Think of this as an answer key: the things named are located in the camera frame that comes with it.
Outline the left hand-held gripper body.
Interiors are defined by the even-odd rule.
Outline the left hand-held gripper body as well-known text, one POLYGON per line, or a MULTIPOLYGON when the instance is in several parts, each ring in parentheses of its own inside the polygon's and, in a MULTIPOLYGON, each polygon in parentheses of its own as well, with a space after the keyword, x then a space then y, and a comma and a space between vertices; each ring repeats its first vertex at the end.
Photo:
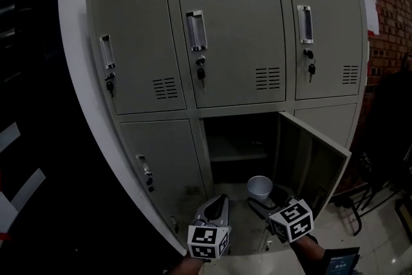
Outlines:
POLYGON ((218 220, 203 220, 196 213, 189 226, 187 245, 192 258, 212 260, 225 254, 229 246, 231 226, 219 225, 218 220))

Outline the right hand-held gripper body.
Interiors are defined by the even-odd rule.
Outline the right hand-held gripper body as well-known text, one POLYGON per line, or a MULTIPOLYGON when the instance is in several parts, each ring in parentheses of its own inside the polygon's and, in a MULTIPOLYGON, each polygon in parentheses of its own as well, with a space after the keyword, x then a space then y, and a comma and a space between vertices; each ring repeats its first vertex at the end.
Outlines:
POLYGON ((269 215, 266 220, 273 233, 288 243, 300 239, 314 229, 312 210, 303 199, 269 215))

